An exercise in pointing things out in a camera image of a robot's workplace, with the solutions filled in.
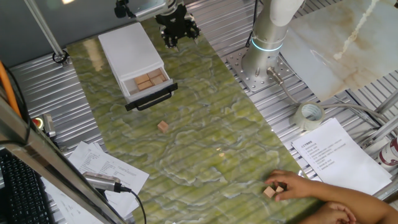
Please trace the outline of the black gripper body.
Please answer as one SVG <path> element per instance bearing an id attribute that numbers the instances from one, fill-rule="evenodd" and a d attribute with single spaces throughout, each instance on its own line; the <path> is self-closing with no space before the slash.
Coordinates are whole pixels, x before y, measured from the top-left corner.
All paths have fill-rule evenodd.
<path id="1" fill-rule="evenodd" d="M 161 25 L 160 33 L 162 36 L 186 36 L 188 34 L 188 26 L 185 22 L 187 8 L 178 6 L 174 12 L 169 15 L 157 15 L 155 20 Z"/>

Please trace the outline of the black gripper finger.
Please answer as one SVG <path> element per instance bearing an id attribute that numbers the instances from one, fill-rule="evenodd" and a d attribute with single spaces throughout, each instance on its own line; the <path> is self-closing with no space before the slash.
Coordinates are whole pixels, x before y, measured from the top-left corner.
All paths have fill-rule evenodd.
<path id="1" fill-rule="evenodd" d="M 197 40 L 197 38 L 200 36 L 200 29 L 197 26 L 197 23 L 195 21 L 191 20 L 186 20 L 186 36 L 192 40 Z"/>
<path id="2" fill-rule="evenodd" d="M 166 30 L 160 31 L 161 38 L 168 49 L 176 49 L 178 44 L 178 37 L 170 35 Z"/>

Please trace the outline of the person's right hand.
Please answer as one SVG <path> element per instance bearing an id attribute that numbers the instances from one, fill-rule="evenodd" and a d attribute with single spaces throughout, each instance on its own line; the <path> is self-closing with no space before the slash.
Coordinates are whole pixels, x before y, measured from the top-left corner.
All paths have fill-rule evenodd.
<path id="1" fill-rule="evenodd" d="M 276 201 L 314 197 L 315 191 L 323 184 L 285 170 L 273 170 L 264 183 L 274 184 L 275 186 L 285 185 L 285 190 L 275 196 Z"/>

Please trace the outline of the person's left hand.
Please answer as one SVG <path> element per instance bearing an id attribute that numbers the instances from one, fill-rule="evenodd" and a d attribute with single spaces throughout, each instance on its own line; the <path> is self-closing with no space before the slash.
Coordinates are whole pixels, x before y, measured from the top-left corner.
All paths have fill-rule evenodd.
<path id="1" fill-rule="evenodd" d="M 356 224 L 356 217 L 343 204 L 327 202 L 314 214 L 304 218 L 299 224 Z"/>

